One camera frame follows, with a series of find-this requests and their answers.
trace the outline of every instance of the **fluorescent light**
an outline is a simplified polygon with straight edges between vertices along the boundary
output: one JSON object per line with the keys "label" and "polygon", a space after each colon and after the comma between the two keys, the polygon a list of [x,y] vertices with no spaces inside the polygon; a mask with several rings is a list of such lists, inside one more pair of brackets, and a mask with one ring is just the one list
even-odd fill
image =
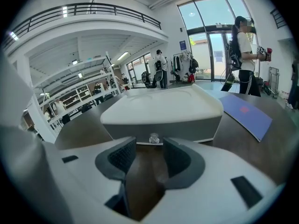
{"label": "fluorescent light", "polygon": [[127,53],[128,53],[128,52],[125,52],[124,54],[122,54],[122,55],[120,56],[120,58],[118,58],[117,60],[118,60],[118,61],[121,60]]}

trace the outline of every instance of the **white t-shirt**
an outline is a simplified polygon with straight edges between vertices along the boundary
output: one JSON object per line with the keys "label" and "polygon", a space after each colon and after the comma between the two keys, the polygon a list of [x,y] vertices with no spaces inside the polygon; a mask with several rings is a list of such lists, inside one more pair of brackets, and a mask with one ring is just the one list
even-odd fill
{"label": "white t-shirt", "polygon": [[45,112],[44,116],[45,116],[47,121],[51,118],[48,112]]}
{"label": "white t-shirt", "polygon": [[61,101],[59,101],[59,102],[55,101],[54,104],[53,104],[53,110],[54,111],[57,110],[58,115],[63,113],[65,111],[64,104]]}
{"label": "white t-shirt", "polygon": [[[241,53],[250,52],[252,54],[251,45],[245,33],[243,32],[238,33],[238,43],[239,43],[239,48]],[[240,61],[242,62],[242,66],[241,66],[242,70],[254,71],[255,63],[253,60],[243,60],[242,58],[240,58]]]}
{"label": "white t-shirt", "polygon": [[163,70],[167,70],[167,68],[166,68],[167,67],[167,65],[166,65],[167,61],[166,61],[166,59],[163,55],[157,55],[156,59],[155,59],[155,62],[157,62],[157,61],[161,62]]}

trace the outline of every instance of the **black pants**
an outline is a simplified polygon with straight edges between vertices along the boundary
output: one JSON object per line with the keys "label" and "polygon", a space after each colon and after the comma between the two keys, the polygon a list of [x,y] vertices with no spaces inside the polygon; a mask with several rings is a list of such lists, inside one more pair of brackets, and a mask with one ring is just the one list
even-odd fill
{"label": "black pants", "polygon": [[163,88],[167,88],[167,71],[165,70],[162,70],[163,72],[163,78],[162,80],[160,80],[160,87],[163,89]]}
{"label": "black pants", "polygon": [[97,105],[100,104],[99,101],[100,101],[101,103],[103,103],[103,102],[104,102],[104,98],[101,96],[101,97],[95,99],[95,102],[97,102]]}
{"label": "black pants", "polygon": [[293,104],[294,101],[296,100],[295,94],[296,94],[297,82],[298,82],[297,79],[292,80],[292,87],[291,87],[289,98],[288,98],[289,104]]}
{"label": "black pants", "polygon": [[70,117],[69,117],[69,115],[68,114],[66,114],[66,115],[64,115],[63,117],[62,117],[62,123],[65,125],[66,123],[68,123],[68,122],[70,122]]}
{"label": "black pants", "polygon": [[240,70],[240,94],[254,95],[261,97],[256,78],[250,70]]}

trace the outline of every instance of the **ceiling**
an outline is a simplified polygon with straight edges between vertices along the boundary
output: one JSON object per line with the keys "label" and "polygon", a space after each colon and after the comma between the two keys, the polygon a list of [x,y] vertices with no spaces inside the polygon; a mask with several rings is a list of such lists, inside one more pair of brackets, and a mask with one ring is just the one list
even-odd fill
{"label": "ceiling", "polygon": [[[56,90],[66,83],[71,84],[72,80],[74,83],[77,82],[78,73],[88,74],[102,68],[99,65],[103,60],[84,63],[72,68],[73,60],[84,62],[89,59],[106,57],[107,51],[111,63],[118,65],[142,50],[149,52],[151,46],[156,45],[156,42],[149,38],[133,35],[82,32],[76,33],[76,37],[73,38],[63,40],[62,37],[56,43],[44,43],[29,57],[32,84],[36,85],[59,70],[71,67],[39,84],[36,93],[40,93],[41,88],[46,88],[47,92]],[[129,54],[118,61],[117,59],[124,52],[129,52]]]}

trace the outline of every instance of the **white pillar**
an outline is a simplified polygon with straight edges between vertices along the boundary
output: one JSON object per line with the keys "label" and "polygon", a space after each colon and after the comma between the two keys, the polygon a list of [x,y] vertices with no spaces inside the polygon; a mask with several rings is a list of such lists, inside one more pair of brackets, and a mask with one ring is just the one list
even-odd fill
{"label": "white pillar", "polygon": [[[32,89],[32,80],[30,74],[29,58],[26,56],[20,56],[17,59],[17,71],[26,84]],[[56,135],[52,128],[49,126],[41,108],[39,107],[36,95],[33,94],[29,104],[27,106],[28,113],[35,124],[39,134],[46,142],[54,143]]]}

